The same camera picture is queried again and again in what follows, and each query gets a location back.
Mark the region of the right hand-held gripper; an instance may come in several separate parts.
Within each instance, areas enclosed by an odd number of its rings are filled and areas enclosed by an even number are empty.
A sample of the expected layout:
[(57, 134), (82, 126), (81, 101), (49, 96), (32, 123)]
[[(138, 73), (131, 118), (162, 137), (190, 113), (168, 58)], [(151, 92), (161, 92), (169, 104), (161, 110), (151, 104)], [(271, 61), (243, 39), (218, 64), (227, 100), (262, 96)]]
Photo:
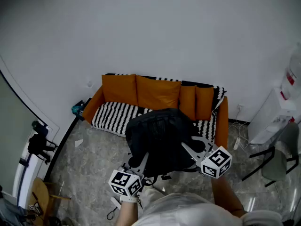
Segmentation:
[[(191, 137), (194, 149), (197, 151), (211, 151), (212, 143), (206, 137)], [(197, 153), (184, 142), (182, 147), (189, 153), (196, 165), (201, 169), (201, 173), (212, 178), (221, 177), (231, 166), (232, 155), (223, 147), (218, 147), (208, 157), (203, 159), (203, 153)]]

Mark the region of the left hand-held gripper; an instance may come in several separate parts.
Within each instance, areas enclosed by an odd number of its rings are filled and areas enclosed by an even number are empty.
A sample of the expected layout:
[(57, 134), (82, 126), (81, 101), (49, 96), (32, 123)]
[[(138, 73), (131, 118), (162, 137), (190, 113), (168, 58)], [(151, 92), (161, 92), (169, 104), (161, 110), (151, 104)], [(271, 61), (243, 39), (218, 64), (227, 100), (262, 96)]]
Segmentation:
[(140, 165), (137, 168), (132, 168), (129, 165), (132, 154), (126, 153), (123, 157), (121, 167), (115, 169), (109, 179), (112, 191), (119, 195), (135, 197), (148, 182), (143, 174), (148, 157), (149, 153), (147, 152)]

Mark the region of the black backpack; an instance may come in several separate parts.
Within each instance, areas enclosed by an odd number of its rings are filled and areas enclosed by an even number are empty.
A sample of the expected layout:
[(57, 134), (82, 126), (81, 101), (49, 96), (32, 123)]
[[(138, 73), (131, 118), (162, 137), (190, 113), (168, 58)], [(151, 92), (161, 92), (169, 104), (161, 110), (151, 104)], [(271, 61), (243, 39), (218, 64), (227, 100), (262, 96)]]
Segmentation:
[(131, 168), (139, 167), (144, 156), (149, 155), (143, 170), (144, 186), (151, 186), (150, 178), (153, 183), (158, 176), (169, 179), (173, 171), (200, 171), (182, 144), (197, 153), (203, 152), (205, 145), (193, 139), (193, 136), (201, 136), (198, 128), (179, 109), (162, 109), (137, 116), (128, 122), (125, 135), (132, 155), (128, 161)]

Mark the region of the person's left forearm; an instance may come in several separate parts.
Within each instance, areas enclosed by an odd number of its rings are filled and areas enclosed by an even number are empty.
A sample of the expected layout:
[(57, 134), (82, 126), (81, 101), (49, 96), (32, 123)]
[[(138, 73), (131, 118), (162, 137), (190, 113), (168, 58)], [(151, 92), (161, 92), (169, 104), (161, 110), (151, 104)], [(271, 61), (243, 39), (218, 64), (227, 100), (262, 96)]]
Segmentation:
[(138, 220), (138, 204), (123, 201), (115, 226), (132, 226)]

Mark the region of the person's right forearm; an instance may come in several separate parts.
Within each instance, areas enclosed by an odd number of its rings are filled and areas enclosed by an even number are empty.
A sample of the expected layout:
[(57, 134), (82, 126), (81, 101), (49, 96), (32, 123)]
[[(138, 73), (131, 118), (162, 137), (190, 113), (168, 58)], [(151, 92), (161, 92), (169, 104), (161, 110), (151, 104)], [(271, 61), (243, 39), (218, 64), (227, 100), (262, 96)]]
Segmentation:
[(240, 218), (246, 214), (244, 207), (224, 176), (211, 178), (214, 202), (232, 215)]

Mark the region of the black shoulder bag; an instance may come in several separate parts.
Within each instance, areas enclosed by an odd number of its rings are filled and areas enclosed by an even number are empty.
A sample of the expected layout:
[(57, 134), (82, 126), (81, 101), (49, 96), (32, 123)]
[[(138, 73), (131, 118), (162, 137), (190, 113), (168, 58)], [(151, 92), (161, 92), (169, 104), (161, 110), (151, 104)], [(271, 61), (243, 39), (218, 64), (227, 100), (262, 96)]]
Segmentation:
[(29, 139), (28, 152), (43, 160), (47, 165), (50, 162), (50, 155), (46, 152), (54, 152), (57, 147), (55, 143), (47, 140), (43, 134), (34, 134)]

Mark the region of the small orange cushion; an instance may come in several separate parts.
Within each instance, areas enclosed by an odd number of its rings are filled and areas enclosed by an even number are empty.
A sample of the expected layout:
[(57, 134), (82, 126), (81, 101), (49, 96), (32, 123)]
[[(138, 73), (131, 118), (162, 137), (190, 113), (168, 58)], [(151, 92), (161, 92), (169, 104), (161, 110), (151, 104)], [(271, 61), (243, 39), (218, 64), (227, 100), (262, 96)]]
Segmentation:
[(210, 120), (212, 113), (212, 103), (214, 97), (214, 88), (196, 87), (196, 119)]
[(191, 120), (195, 121), (196, 88), (195, 86), (181, 86), (179, 109)]

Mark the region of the person's white shirt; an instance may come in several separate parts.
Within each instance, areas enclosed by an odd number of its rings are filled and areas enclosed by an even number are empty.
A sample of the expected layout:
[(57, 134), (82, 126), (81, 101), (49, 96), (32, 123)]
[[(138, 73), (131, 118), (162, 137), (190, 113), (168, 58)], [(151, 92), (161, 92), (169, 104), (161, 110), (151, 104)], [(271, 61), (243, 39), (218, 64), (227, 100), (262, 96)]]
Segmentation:
[(193, 193), (164, 195), (146, 186), (140, 196), (143, 213), (132, 226), (283, 226), (276, 212), (255, 210), (238, 217)]

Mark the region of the large orange cushion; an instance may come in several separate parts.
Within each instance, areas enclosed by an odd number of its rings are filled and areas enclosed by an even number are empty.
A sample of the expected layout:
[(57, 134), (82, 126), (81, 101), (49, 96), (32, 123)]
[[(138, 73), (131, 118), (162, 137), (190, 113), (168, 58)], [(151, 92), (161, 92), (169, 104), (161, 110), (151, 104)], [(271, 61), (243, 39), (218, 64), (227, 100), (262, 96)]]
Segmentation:
[(180, 81), (152, 80), (137, 75), (136, 85), (140, 107), (152, 110), (178, 108)]
[(121, 102), (138, 106), (136, 75), (102, 75), (106, 102)]

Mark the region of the white water dispenser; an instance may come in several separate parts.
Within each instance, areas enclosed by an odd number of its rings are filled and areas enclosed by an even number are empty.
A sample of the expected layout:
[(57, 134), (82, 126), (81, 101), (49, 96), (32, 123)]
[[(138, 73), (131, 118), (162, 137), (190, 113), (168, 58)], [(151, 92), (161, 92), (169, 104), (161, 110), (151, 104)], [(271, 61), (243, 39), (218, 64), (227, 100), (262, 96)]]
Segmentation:
[(248, 142), (266, 143), (292, 119), (295, 112), (295, 103), (292, 100), (285, 100), (279, 88), (272, 89), (247, 127)]

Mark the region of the grey chair black legs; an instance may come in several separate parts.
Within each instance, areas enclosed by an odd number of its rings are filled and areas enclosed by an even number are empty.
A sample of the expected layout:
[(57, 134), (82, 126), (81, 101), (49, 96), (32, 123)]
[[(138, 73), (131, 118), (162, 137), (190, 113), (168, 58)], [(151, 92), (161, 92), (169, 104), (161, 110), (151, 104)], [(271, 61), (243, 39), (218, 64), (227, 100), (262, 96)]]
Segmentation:
[(270, 182), (265, 186), (268, 187), (277, 181), (285, 179), (299, 165), (298, 140), (300, 129), (297, 123), (288, 123), (270, 143), (269, 147), (261, 152), (250, 155), (250, 158), (264, 156), (262, 163), (242, 178), (245, 181), (257, 171)]

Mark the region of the teal tissue pack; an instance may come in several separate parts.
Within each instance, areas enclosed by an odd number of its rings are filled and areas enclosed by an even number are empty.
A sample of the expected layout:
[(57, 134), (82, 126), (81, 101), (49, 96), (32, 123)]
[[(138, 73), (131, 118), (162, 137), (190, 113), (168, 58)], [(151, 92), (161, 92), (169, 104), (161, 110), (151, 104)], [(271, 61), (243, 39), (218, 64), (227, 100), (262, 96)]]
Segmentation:
[(84, 109), (85, 103), (81, 100), (71, 108), (71, 111), (79, 120), (84, 121), (84, 117), (82, 116)]

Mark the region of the round wooden stool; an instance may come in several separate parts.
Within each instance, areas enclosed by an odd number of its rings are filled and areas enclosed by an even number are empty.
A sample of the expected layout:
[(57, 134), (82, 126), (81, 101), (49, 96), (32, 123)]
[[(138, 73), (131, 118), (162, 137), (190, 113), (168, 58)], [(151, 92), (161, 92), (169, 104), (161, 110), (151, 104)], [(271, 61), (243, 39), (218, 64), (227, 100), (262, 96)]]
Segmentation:
[(55, 183), (44, 182), (41, 178), (35, 178), (32, 184), (32, 192), (28, 206), (34, 206), (38, 214), (33, 222), (35, 226), (46, 226), (48, 218), (54, 214), (55, 202), (58, 200), (71, 200), (54, 193)]

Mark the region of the dark green bottle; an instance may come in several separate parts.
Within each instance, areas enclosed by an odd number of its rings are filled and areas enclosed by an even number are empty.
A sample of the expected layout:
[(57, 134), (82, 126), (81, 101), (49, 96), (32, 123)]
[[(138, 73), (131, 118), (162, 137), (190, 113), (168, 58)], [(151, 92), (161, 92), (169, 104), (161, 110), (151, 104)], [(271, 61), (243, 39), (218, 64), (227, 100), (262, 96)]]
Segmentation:
[(48, 134), (48, 129), (42, 124), (40, 124), (38, 121), (32, 122), (32, 128), (35, 132), (42, 135), (43, 137), (46, 137)]

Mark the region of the clear water bottle red label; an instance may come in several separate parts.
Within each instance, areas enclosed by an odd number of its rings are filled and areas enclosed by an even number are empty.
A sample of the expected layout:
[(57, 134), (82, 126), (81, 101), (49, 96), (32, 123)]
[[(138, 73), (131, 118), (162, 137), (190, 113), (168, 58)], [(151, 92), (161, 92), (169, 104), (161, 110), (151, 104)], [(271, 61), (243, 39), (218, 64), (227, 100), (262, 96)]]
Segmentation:
[(301, 94), (301, 43), (297, 43), (280, 86), (284, 100), (296, 99)]

